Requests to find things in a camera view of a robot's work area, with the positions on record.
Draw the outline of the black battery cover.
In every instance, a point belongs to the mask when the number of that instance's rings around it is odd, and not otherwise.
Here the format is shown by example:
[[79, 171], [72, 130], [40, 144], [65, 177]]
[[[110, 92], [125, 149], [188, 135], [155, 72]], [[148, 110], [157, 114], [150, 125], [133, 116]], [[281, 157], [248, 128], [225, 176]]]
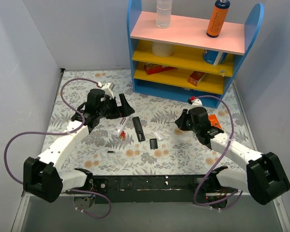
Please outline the black battery cover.
[[150, 144], [150, 149], [152, 150], [158, 149], [158, 141], [156, 138], [150, 139], [149, 144]]

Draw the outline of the white battery cover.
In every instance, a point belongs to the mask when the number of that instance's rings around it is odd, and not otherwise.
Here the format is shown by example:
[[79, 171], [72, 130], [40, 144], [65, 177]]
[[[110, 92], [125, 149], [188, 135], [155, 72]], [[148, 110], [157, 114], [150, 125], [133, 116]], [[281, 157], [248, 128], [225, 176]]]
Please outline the white battery cover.
[[158, 131], [153, 132], [153, 135], [158, 141], [162, 141], [164, 139], [163, 136]]

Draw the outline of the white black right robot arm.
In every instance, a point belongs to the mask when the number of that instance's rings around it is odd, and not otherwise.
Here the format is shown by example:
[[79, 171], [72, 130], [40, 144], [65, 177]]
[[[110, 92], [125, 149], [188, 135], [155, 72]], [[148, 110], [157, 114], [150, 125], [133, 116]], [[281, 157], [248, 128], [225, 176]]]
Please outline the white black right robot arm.
[[203, 107], [184, 109], [175, 124], [182, 131], [192, 131], [202, 145], [231, 159], [244, 170], [237, 173], [228, 167], [211, 168], [197, 189], [205, 182], [214, 192], [225, 187], [238, 189], [248, 192], [261, 205], [290, 190], [290, 182], [276, 154], [264, 154], [231, 140], [222, 129], [211, 124]]

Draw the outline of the black remote control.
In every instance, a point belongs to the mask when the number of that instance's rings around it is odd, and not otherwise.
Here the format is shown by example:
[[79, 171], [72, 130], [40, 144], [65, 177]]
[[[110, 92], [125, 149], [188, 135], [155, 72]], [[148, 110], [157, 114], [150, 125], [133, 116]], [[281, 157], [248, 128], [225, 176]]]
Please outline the black remote control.
[[138, 141], [139, 142], [145, 141], [145, 135], [144, 135], [144, 132], [143, 132], [142, 124], [140, 122], [140, 118], [138, 116], [133, 117], [132, 121], [133, 121], [133, 125], [134, 125], [134, 128], [135, 128], [135, 132], [136, 132]]

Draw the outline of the white remote control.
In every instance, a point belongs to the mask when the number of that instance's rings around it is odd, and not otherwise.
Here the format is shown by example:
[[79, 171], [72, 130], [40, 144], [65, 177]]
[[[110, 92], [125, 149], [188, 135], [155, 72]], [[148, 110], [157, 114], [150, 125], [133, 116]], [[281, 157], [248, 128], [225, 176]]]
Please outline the white remote control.
[[120, 118], [118, 124], [115, 126], [111, 136], [119, 138], [125, 129], [127, 122], [130, 120], [130, 116]]

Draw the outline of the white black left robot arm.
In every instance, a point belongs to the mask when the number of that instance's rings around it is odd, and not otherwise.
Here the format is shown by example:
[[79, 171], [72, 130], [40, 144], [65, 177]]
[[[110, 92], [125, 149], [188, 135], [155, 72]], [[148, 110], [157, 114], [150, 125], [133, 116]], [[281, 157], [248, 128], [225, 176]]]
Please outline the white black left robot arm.
[[61, 193], [74, 189], [89, 193], [94, 184], [93, 174], [82, 168], [60, 174], [59, 171], [77, 145], [99, 124], [100, 119], [127, 118], [135, 110], [123, 93], [121, 105], [106, 89], [91, 89], [87, 101], [81, 104], [72, 116], [63, 136], [57, 138], [47, 150], [36, 158], [29, 157], [23, 166], [23, 189], [49, 203]]

